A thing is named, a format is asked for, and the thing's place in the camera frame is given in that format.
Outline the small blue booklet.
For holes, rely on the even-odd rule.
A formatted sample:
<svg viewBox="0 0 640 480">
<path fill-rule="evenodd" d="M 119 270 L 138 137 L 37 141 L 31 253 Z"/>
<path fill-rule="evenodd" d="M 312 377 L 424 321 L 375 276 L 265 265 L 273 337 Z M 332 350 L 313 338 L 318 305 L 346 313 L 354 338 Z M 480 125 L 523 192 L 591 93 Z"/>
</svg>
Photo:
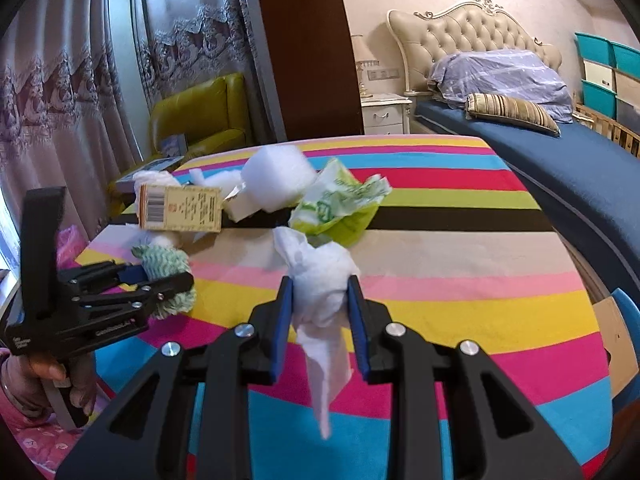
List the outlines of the small blue booklet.
<svg viewBox="0 0 640 480">
<path fill-rule="evenodd" d="M 183 157 L 187 151 L 186 137 L 183 134 L 166 136 L 160 141 L 160 154 L 164 157 Z"/>
</svg>

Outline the purple striped duvet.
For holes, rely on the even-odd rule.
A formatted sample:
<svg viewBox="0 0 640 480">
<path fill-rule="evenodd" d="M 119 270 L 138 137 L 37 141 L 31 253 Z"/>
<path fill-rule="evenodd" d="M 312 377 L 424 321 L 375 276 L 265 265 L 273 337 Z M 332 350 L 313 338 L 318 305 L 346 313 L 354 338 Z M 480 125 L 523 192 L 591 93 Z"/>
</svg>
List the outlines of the purple striped duvet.
<svg viewBox="0 0 640 480">
<path fill-rule="evenodd" d="M 556 122 L 573 121 L 566 83 L 529 50 L 450 54 L 434 64 L 427 83 L 450 106 L 464 106 L 472 93 L 500 94 L 538 104 Z"/>
</svg>

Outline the beige medicine box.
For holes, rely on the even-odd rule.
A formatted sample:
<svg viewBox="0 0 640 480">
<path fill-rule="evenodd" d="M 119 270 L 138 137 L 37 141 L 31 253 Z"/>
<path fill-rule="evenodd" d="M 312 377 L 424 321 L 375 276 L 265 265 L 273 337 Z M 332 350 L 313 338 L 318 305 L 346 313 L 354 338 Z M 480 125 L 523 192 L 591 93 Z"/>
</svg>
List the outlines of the beige medicine box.
<svg viewBox="0 0 640 480">
<path fill-rule="evenodd" d="M 138 198 L 138 220 L 147 231 L 221 231 L 222 199 L 218 188 L 145 184 Z"/>
</svg>

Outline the dark wooden door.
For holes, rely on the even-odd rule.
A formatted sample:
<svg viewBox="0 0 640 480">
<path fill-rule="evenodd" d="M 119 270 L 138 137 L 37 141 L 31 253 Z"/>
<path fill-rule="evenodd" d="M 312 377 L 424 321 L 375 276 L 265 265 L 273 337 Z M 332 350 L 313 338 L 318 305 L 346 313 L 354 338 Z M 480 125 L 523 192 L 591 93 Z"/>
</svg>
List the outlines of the dark wooden door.
<svg viewBox="0 0 640 480">
<path fill-rule="evenodd" d="M 286 137 L 363 133 L 343 0 L 259 0 Z"/>
</svg>

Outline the white foam block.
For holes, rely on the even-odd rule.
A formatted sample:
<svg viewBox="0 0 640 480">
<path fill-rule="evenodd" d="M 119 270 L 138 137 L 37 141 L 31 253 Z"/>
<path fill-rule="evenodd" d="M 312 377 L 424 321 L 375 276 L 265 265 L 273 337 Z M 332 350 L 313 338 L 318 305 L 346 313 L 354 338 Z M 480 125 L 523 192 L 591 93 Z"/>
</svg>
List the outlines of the white foam block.
<svg viewBox="0 0 640 480">
<path fill-rule="evenodd" d="M 227 216 L 240 222 L 263 210 L 275 212 L 296 204 L 316 180 L 317 171 L 295 145 L 260 148 L 240 170 L 222 170 L 209 177 L 189 170 L 193 185 L 219 188 Z"/>
</svg>

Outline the beige tufted headboard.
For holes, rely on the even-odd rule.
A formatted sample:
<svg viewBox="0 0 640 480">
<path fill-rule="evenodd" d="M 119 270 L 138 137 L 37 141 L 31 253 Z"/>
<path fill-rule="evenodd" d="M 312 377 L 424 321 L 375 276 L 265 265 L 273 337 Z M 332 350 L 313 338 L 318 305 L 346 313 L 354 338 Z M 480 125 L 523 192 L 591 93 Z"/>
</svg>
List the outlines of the beige tufted headboard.
<svg viewBox="0 0 640 480">
<path fill-rule="evenodd" d="M 552 70 L 562 64 L 557 47 L 529 35 L 491 0 L 463 1 L 439 13 L 389 10 L 386 26 L 401 55 L 406 96 L 427 94 L 435 63 L 457 52 L 529 50 Z"/>
</svg>

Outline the green plastic bag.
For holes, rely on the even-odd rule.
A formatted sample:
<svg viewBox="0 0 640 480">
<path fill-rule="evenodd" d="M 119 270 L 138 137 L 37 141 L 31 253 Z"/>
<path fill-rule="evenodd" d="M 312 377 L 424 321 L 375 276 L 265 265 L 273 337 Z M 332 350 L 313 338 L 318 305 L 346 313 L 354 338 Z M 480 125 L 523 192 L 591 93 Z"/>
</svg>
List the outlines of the green plastic bag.
<svg viewBox="0 0 640 480">
<path fill-rule="evenodd" d="M 348 247 L 360 239 L 392 191 L 386 177 L 374 174 L 360 182 L 332 157 L 292 211 L 288 226 Z"/>
</svg>

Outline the blue bed mattress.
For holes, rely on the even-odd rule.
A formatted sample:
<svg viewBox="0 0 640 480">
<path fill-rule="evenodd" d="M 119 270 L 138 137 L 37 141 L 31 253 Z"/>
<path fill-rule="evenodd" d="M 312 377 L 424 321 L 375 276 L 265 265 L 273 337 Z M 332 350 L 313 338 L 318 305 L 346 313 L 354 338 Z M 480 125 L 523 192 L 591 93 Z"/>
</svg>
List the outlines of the blue bed mattress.
<svg viewBox="0 0 640 480">
<path fill-rule="evenodd" d="M 437 101 L 416 103 L 414 120 L 436 133 L 478 136 L 516 173 L 552 226 L 608 290 L 639 300 L 639 161 L 577 122 L 555 138 L 469 119 Z"/>
</svg>

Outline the pink lace curtain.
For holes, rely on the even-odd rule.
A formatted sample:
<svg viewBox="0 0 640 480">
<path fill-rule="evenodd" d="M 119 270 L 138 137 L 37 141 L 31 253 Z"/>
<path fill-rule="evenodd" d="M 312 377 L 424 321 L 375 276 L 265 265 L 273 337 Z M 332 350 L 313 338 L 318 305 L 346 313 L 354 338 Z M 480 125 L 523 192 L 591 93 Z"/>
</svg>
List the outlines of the pink lace curtain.
<svg viewBox="0 0 640 480">
<path fill-rule="evenodd" d="M 151 153 L 157 102 L 255 77 L 241 0 L 25 0 L 1 40 L 1 193 L 14 219 L 32 188 L 66 188 L 63 226 L 93 238 L 115 181 Z"/>
</svg>

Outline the green white foam net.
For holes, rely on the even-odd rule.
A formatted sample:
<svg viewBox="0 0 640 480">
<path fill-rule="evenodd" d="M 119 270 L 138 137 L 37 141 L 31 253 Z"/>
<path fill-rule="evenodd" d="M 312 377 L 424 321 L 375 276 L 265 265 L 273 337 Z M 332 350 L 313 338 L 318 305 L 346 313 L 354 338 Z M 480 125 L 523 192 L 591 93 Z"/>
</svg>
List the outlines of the green white foam net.
<svg viewBox="0 0 640 480">
<path fill-rule="evenodd" d="M 182 272 L 191 272 L 189 257 L 181 249 L 160 245 L 138 245 L 131 248 L 131 255 L 140 260 L 152 281 Z M 173 315 L 188 313 L 195 303 L 196 290 L 191 287 L 187 292 L 178 292 L 174 298 L 161 301 L 152 318 L 164 320 Z"/>
</svg>

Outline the teal storage bins stack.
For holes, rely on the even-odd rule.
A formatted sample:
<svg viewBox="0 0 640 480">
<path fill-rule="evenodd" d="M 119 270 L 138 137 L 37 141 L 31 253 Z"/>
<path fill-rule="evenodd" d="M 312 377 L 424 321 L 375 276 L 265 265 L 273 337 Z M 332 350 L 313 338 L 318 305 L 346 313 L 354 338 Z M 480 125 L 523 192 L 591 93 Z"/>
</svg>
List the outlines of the teal storage bins stack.
<svg viewBox="0 0 640 480">
<path fill-rule="evenodd" d="M 639 50 L 604 37 L 576 32 L 586 107 L 639 132 Z"/>
</svg>

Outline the white foam fruit net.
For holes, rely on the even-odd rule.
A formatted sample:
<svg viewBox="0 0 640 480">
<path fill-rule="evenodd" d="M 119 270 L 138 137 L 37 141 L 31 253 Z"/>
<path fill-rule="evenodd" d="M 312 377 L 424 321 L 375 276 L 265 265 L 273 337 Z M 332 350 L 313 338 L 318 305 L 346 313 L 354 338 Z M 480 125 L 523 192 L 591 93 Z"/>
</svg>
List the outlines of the white foam fruit net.
<svg viewBox="0 0 640 480">
<path fill-rule="evenodd" d="M 140 170 L 132 176 L 134 181 L 134 195 L 140 197 L 140 190 L 143 185 L 159 185 L 159 186 L 180 186 L 181 183 L 166 170 Z"/>
</svg>

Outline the white nightstand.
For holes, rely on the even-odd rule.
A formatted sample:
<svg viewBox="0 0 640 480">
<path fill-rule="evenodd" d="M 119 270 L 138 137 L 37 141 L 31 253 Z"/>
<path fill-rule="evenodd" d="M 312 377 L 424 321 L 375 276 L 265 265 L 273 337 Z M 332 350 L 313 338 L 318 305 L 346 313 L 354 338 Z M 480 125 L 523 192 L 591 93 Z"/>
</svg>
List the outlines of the white nightstand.
<svg viewBox="0 0 640 480">
<path fill-rule="evenodd" d="M 395 93 L 372 94 L 360 99 L 366 136 L 408 134 L 411 100 Z"/>
</svg>

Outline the wooden crib rail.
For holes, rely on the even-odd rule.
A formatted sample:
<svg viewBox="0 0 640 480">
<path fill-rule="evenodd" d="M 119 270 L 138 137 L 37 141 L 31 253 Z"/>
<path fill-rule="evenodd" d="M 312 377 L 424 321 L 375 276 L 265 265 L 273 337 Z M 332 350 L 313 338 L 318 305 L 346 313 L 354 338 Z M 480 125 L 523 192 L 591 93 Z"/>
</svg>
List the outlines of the wooden crib rail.
<svg viewBox="0 0 640 480">
<path fill-rule="evenodd" d="M 615 119 L 580 103 L 574 105 L 573 117 L 583 126 L 619 145 L 635 158 L 640 158 L 640 136 L 638 133 L 616 122 Z"/>
</svg>

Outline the gold striped pillow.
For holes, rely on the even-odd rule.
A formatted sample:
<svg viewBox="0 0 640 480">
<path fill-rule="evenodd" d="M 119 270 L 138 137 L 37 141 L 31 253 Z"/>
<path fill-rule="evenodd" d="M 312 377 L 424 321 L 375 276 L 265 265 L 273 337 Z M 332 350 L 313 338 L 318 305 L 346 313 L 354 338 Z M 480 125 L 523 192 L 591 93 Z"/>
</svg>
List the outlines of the gold striped pillow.
<svg viewBox="0 0 640 480">
<path fill-rule="evenodd" d="M 466 97 L 465 114 L 469 119 L 487 120 L 521 127 L 559 138 L 561 130 L 540 105 L 526 100 L 491 93 L 472 93 Z"/>
</svg>

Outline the pink lined trash bin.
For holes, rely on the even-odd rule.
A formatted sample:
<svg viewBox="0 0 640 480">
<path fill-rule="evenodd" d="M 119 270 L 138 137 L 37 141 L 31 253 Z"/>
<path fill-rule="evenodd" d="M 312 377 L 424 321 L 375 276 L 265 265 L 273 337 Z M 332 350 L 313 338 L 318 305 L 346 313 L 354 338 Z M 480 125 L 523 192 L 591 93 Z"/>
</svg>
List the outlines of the pink lined trash bin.
<svg viewBox="0 0 640 480">
<path fill-rule="evenodd" d="M 69 226 L 56 234 L 56 264 L 59 269 L 68 269 L 88 245 L 87 237 L 78 226 Z"/>
</svg>

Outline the large white book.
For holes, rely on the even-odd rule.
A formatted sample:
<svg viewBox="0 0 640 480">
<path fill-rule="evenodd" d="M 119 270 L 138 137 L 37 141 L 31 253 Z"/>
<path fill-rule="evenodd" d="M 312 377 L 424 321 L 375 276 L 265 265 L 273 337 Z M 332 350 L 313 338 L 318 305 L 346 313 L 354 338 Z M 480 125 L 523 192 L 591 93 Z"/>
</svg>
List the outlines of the large white book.
<svg viewBox="0 0 640 480">
<path fill-rule="evenodd" d="M 134 192 L 134 174 L 139 171 L 172 171 L 183 162 L 183 156 L 153 158 L 140 167 L 129 170 L 115 181 L 115 190 L 119 193 Z"/>
</svg>

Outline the white tissue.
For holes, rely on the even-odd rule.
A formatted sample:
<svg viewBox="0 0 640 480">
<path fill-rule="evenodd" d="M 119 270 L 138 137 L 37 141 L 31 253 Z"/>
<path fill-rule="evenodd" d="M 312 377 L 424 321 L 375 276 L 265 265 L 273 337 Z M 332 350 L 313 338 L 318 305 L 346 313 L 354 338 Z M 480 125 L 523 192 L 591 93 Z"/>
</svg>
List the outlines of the white tissue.
<svg viewBox="0 0 640 480">
<path fill-rule="evenodd" d="M 292 325 L 306 356 L 311 407 L 326 440 L 330 404 L 352 377 L 343 330 L 348 326 L 348 280 L 360 271 L 342 245 L 314 247 L 305 234 L 285 226 L 273 230 L 273 244 L 293 281 Z"/>
</svg>

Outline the colourful striped rug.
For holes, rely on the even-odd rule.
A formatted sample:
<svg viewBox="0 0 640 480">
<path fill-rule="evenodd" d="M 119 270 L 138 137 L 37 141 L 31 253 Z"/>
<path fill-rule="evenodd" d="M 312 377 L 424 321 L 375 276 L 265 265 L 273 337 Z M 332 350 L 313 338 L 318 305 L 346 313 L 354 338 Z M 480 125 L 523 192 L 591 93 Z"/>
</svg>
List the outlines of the colourful striped rug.
<svg viewBox="0 0 640 480">
<path fill-rule="evenodd" d="M 352 136 L 303 141 L 316 168 L 339 159 L 392 192 L 350 253 L 364 294 L 426 340 L 471 339 L 544 415 L 582 466 L 610 444 L 608 362 L 582 280 L 521 181 L 468 136 Z M 272 387 L 250 392 L 250 449 L 258 479 L 382 479 L 390 388 L 359 375 L 331 406 L 322 438 L 306 362 L 295 342 Z"/>
</svg>

